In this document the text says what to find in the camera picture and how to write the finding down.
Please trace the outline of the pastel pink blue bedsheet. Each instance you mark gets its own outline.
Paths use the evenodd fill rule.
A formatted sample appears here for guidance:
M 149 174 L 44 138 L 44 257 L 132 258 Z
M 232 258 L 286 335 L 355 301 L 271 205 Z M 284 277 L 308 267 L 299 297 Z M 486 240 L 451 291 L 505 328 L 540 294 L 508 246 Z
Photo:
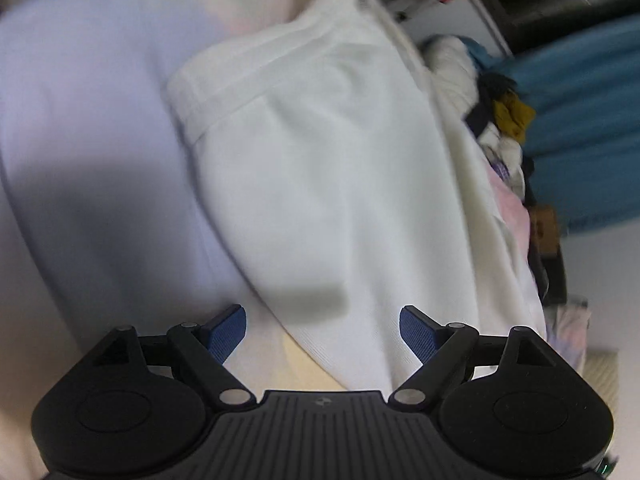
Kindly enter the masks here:
M 21 0 L 1 15 L 1 474 L 46 470 L 30 416 L 108 330 L 252 293 L 202 211 L 171 76 L 312 0 Z

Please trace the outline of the dark navy garment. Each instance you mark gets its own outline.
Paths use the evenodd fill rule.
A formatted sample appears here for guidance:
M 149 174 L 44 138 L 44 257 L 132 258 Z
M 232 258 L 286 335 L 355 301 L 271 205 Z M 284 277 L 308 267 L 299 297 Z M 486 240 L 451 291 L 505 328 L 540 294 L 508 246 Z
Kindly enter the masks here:
M 475 139 L 489 124 L 495 123 L 495 102 L 516 89 L 516 82 L 498 73 L 482 73 L 476 81 L 478 101 L 465 115 L 464 122 Z

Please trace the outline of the brown cardboard box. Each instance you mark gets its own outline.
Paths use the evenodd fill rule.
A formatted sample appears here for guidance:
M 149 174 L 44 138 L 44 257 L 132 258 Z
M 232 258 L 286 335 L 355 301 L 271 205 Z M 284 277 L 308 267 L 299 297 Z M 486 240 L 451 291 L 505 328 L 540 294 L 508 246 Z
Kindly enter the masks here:
M 560 248 L 559 223 L 551 206 L 535 206 L 528 210 L 530 239 L 542 258 L 553 258 Z

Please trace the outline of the blue curtain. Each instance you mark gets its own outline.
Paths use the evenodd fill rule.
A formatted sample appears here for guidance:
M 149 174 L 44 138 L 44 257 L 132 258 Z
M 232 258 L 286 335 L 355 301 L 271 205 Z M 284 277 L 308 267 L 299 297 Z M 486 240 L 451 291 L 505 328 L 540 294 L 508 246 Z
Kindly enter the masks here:
M 514 80 L 535 110 L 529 184 L 570 233 L 638 218 L 639 42 L 631 15 L 515 58 L 468 47 L 479 70 Z

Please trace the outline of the white fluffy garment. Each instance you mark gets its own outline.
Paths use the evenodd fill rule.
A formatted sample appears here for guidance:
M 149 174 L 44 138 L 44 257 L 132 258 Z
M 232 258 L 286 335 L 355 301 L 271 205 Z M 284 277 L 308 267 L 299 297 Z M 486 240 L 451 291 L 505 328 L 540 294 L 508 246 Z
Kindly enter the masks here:
M 477 70 L 465 44 L 455 36 L 432 39 L 423 48 L 423 58 L 436 87 L 464 116 L 480 102 Z

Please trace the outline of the white knit sweater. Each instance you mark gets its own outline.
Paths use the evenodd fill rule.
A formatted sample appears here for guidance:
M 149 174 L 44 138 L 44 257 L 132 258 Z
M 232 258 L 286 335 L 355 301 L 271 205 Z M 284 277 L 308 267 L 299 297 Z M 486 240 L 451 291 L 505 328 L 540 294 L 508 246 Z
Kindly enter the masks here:
M 257 301 L 346 389 L 418 368 L 412 304 L 544 331 L 526 249 L 463 119 L 378 0 L 205 0 L 249 18 L 168 82 L 201 201 Z

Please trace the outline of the mustard yellow garment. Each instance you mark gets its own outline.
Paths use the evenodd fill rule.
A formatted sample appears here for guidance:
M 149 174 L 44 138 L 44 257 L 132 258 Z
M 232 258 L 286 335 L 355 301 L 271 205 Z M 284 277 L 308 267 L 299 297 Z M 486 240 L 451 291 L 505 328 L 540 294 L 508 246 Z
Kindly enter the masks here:
M 525 143 L 526 131 L 535 118 L 536 110 L 521 101 L 514 91 L 506 92 L 494 102 L 495 125 L 518 144 Z

